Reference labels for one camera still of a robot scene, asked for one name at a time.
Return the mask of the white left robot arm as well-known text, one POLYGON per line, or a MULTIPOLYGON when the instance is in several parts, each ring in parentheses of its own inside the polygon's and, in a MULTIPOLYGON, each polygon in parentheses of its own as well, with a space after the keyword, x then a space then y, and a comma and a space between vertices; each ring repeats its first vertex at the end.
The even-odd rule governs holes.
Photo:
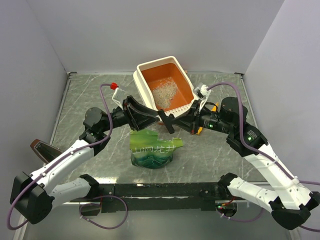
POLYGON ((100 153, 108 144, 113 128, 129 125, 139 131, 158 122, 158 112, 138 103, 128 96, 121 107, 112 112, 92 107, 85 113, 84 132, 79 139, 53 161, 31 174, 24 172, 14 178, 10 204, 31 224, 37 224, 51 210, 65 202, 85 198, 95 200, 99 195, 99 183, 83 174, 64 184, 60 181, 79 165, 100 153))

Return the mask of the green cat litter bag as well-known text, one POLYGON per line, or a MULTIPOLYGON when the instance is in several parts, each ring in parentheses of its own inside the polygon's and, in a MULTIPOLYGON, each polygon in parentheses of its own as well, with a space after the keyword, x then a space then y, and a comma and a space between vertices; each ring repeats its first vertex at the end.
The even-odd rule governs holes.
POLYGON ((145 169, 161 169, 173 161, 174 151, 183 146, 181 138, 159 139, 156 131, 132 130, 129 140, 131 164, 145 169))

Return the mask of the black bag clip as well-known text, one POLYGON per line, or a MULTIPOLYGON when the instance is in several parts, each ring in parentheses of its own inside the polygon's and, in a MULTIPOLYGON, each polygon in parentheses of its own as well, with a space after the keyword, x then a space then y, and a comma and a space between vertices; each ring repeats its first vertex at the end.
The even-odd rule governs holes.
POLYGON ((161 121, 165 125, 167 131, 169 134, 174 134, 175 130, 172 125, 172 120, 175 118, 172 114, 170 116, 167 116, 163 109, 160 109, 157 111, 159 117, 161 118, 161 121))

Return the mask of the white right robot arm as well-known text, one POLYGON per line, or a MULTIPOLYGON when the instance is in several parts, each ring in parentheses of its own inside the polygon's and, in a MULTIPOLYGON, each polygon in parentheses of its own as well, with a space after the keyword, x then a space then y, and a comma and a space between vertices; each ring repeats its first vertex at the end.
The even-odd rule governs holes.
POLYGON ((311 211, 320 204, 320 194, 305 187, 276 156, 271 144, 255 126, 246 122, 248 110, 236 97, 222 100, 220 110, 211 112, 194 101, 190 109, 173 120, 175 126, 195 134, 202 127, 227 135, 226 143, 251 163, 271 190, 249 183, 233 173, 218 181, 223 199, 239 197, 265 209, 287 230, 303 227, 311 211))

